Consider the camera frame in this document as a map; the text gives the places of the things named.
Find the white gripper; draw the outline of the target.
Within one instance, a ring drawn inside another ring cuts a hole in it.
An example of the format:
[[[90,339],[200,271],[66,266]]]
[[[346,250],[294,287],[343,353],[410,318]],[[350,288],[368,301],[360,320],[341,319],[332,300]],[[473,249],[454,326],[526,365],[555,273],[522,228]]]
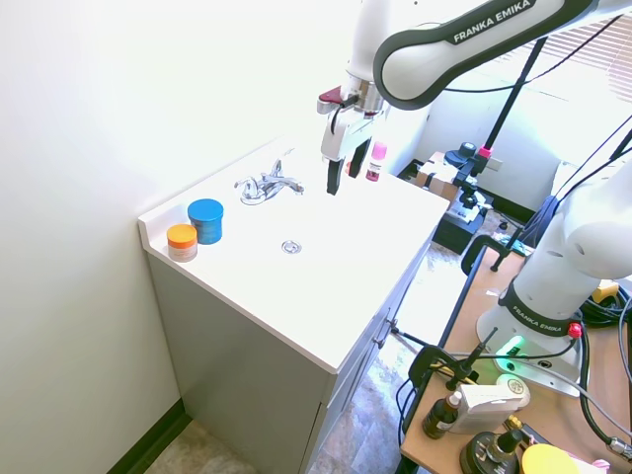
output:
[[[384,111],[367,116],[349,108],[329,114],[321,144],[321,154],[328,159],[327,193],[335,196],[340,187],[343,161],[355,151],[348,174],[356,178],[369,150],[371,137],[384,122]]]

